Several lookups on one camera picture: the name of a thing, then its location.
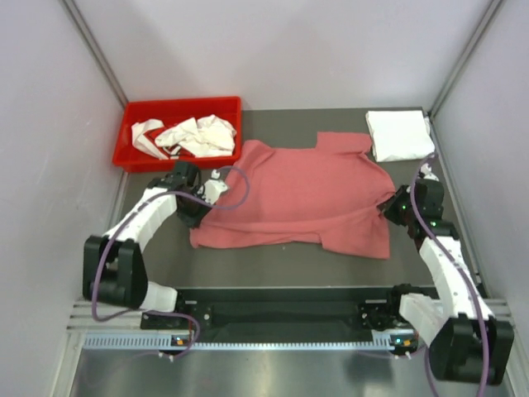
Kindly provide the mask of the pink t shirt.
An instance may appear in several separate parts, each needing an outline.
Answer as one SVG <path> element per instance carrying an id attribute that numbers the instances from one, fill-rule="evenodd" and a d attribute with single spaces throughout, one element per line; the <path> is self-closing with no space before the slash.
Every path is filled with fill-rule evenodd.
<path id="1" fill-rule="evenodd" d="M 190 232 L 193 247 L 307 242 L 328 251 L 387 259 L 388 223 L 378 206 L 395 188 L 369 159 L 369 135 L 320 132 L 313 148 L 247 141 L 226 176 L 229 189 Z"/>

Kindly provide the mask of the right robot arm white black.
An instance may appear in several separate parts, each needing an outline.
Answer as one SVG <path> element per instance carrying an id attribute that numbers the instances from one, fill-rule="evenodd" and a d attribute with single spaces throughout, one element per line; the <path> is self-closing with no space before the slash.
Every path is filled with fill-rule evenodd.
<path id="1" fill-rule="evenodd" d="M 407 229 L 438 295 L 433 299 L 418 287 L 398 285 L 389 293 L 385 314 L 395 327 L 415 328 L 437 380 L 475 383 L 484 390 L 503 382 L 514 330 L 496 318 L 475 286 L 455 224 L 442 217 L 444 195 L 439 180 L 418 178 L 379 206 L 391 223 Z"/>

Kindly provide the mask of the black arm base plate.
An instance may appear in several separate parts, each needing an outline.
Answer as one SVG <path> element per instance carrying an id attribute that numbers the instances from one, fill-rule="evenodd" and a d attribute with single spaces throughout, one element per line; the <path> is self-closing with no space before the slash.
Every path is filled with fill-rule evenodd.
<path id="1" fill-rule="evenodd" d="M 436 299 L 432 287 L 204 288 L 182 289 L 171 305 L 195 317 L 203 330 L 235 323 L 340 323 L 383 331 L 403 320 L 406 293 Z"/>

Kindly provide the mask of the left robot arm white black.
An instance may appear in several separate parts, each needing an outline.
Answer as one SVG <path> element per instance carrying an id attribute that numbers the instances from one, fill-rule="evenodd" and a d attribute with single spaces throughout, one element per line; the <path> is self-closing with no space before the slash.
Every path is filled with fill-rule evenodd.
<path id="1" fill-rule="evenodd" d="M 148 280 L 143 250 L 165 220 L 177 215 L 188 228 L 198 227 L 210 208 L 200 169 L 179 162 L 171 172 L 150 181 L 129 213 L 102 236 L 91 236 L 83 247 L 83 297 L 126 309 L 159 312 L 160 320 L 178 328 L 187 308 L 172 287 Z"/>

